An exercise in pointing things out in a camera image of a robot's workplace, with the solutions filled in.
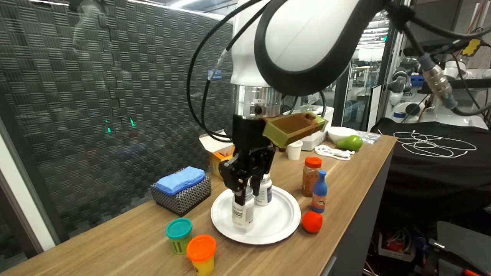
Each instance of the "blue bottle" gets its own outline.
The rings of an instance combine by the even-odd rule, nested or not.
[[[314,186],[312,195],[312,211],[317,213],[324,212],[326,208],[326,196],[327,196],[327,184],[326,184],[326,171],[319,171],[319,180]]]

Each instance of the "white bowl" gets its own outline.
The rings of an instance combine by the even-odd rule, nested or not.
[[[337,144],[339,141],[341,141],[344,138],[347,138],[351,135],[358,134],[356,130],[351,128],[345,128],[345,127],[330,127],[327,130],[327,133],[329,134],[329,138],[331,139],[331,141],[334,142],[335,144]]]

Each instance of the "small white cup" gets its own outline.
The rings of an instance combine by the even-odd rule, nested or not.
[[[288,145],[286,148],[286,154],[290,160],[300,159],[300,152],[302,151],[303,142],[298,140]]]

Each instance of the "orange ball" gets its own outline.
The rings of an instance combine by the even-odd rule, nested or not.
[[[307,232],[319,232],[322,227],[322,215],[313,211],[305,213],[302,217],[302,226]]]

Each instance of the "wooden table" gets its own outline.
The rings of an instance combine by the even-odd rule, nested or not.
[[[217,241],[212,275],[361,275],[395,141],[383,136],[374,145],[364,145],[348,162],[320,157],[329,187],[320,233],[308,234],[299,227],[274,245],[240,244],[215,229],[210,209],[225,186],[212,176],[211,196],[185,216],[193,223],[193,236],[208,234]],[[317,155],[302,152],[300,160],[291,161],[277,153],[271,168],[273,184],[297,199],[302,214],[311,201],[300,190],[303,160],[308,156]],[[195,275],[191,262],[185,255],[174,255],[164,235],[175,218],[150,201],[0,276]]]

